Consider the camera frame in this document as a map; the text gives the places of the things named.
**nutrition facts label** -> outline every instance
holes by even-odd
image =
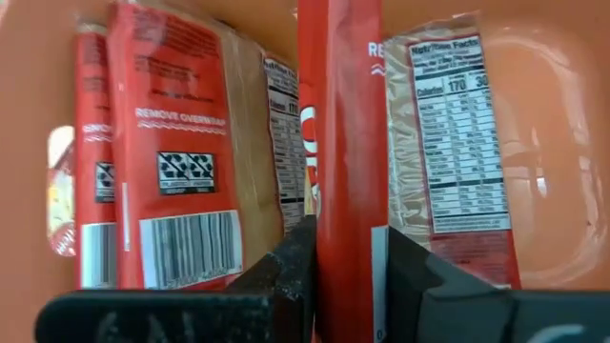
[[[265,59],[269,93],[270,129],[284,231],[304,213],[305,149],[298,116],[296,74],[273,59]]]
[[[409,54],[434,232],[510,229],[478,36],[414,44]]]

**red packaging label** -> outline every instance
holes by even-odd
[[[75,225],[80,288],[116,287],[114,166],[105,28],[76,36]]]
[[[120,287],[223,287],[242,245],[220,37],[121,3],[109,50]]]
[[[380,10],[370,0],[298,4],[300,116],[318,215],[315,323],[323,341],[386,337],[387,121],[384,78],[372,72],[383,65]]]

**plastic wrap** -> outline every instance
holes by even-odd
[[[47,239],[51,249],[61,256],[75,254],[73,137],[72,127],[62,127],[49,138]]]
[[[385,44],[390,225],[501,287],[519,287],[500,146],[474,15]]]
[[[8,6],[9,6],[8,1],[0,0],[0,20],[2,20],[2,17],[4,16],[4,13],[7,10]]]
[[[324,342],[385,338],[388,166],[379,1],[298,4],[301,123]]]
[[[76,252],[79,288],[116,287],[117,251],[106,28],[82,23],[75,37]]]
[[[283,232],[261,50],[210,19],[119,2],[109,51],[121,286],[224,287]]]

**plastic bread bag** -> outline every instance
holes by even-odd
[[[324,342],[385,331],[388,165],[380,1],[298,4],[299,101]]]
[[[281,239],[257,44],[159,3],[109,37],[123,288],[217,289]]]
[[[106,28],[75,36],[74,202],[79,288],[116,287],[117,251]]]
[[[607,158],[593,149],[605,123],[586,50],[482,17],[385,44],[390,224],[499,287],[608,288]]]
[[[296,21],[286,9],[276,5],[281,0],[179,2],[195,3],[201,10],[252,37],[257,44],[281,56],[291,68],[295,68]],[[11,114],[5,116],[6,125],[1,127],[0,136],[5,142],[3,155],[19,161],[19,167],[4,169],[5,179],[10,182],[5,188],[9,200],[3,206],[3,214],[6,226],[14,229],[6,230],[5,238],[11,243],[3,250],[2,270],[7,279],[19,282],[7,283],[3,289],[4,304],[12,308],[10,317],[14,320],[5,322],[0,330],[0,340],[21,342],[32,341],[32,325],[45,303],[58,294],[73,290],[78,284],[76,258],[60,256],[49,248],[45,181],[48,173],[52,173],[50,169],[56,166],[52,163],[47,168],[50,150],[47,142],[50,133],[74,123],[74,14],[108,25],[107,17],[112,7],[108,0],[45,3],[9,0],[5,1],[5,6],[0,19],[0,46],[3,47],[0,58],[4,67],[0,104],[2,113]],[[258,115],[264,117],[266,112]],[[260,124],[268,130],[268,123]],[[275,185],[275,181],[269,180],[269,184]],[[53,202],[67,208],[71,206],[72,201],[67,197],[71,192],[66,196],[63,194],[60,194],[60,201],[53,199]],[[64,218],[71,221],[68,211],[60,211],[62,221]],[[280,236],[281,228],[277,228],[277,233],[259,237],[265,245],[272,247],[274,242],[270,237],[279,239]],[[63,238],[70,240],[68,236],[62,236],[61,242]],[[257,250],[262,253],[268,249]],[[24,268],[24,263],[17,263],[21,259],[17,256],[26,258],[27,268]]]

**barcode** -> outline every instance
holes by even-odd
[[[80,235],[81,288],[116,287],[116,225],[83,225]]]
[[[140,220],[146,289],[171,290],[241,272],[237,211]]]

